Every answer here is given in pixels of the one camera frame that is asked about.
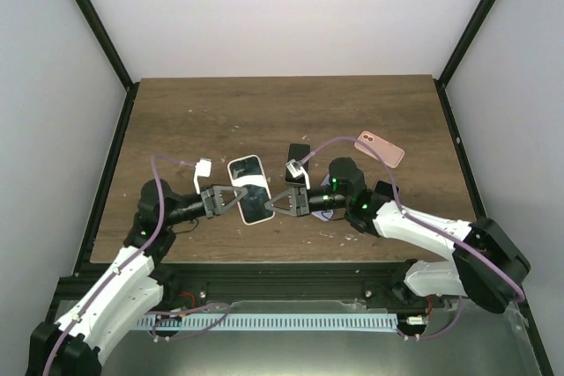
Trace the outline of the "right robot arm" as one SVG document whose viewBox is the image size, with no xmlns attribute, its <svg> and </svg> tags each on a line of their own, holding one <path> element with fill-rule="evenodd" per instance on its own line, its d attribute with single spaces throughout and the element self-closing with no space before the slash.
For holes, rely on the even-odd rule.
<svg viewBox="0 0 564 376">
<path fill-rule="evenodd" d="M 291 187 L 264 207 L 293 217 L 342 209 L 359 233 L 403 241 L 439 256 L 439 262 L 410 262 L 391 286 L 394 302 L 403 308 L 425 296 L 446 295 L 503 313 L 511 302 L 525 299 L 522 284 L 531 266 L 497 222 L 489 217 L 449 219 L 407 208 L 399 203 L 395 185 L 380 181 L 369 188 L 350 158 L 330 162 L 327 184 Z"/>
</svg>

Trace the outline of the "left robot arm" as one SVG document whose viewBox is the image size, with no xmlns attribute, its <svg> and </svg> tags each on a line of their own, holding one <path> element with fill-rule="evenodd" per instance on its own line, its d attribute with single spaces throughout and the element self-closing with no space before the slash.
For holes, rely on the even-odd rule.
<svg viewBox="0 0 564 376">
<path fill-rule="evenodd" d="M 212 185 L 189 195 L 164 180 L 141 188 L 132 227 L 98 281 L 56 322 L 42 322 L 29 343 L 29 375 L 99 375 L 113 349 L 154 307 L 173 307 L 180 284 L 162 260 L 175 225 L 225 214 L 245 188 Z"/>
</svg>

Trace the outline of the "lavender phone case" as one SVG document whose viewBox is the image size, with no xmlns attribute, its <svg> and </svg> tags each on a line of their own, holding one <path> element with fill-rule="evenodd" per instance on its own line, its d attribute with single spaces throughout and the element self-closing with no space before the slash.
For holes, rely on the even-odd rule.
<svg viewBox="0 0 564 376">
<path fill-rule="evenodd" d="M 325 176 L 325 178 L 323 179 L 321 186 L 329 186 L 330 185 L 330 176 L 327 174 Z M 334 215 L 334 210 L 321 210 L 321 211 L 313 211 L 312 215 L 320 220 L 322 220 L 323 222 L 328 222 L 331 221 L 333 215 Z"/>
</svg>

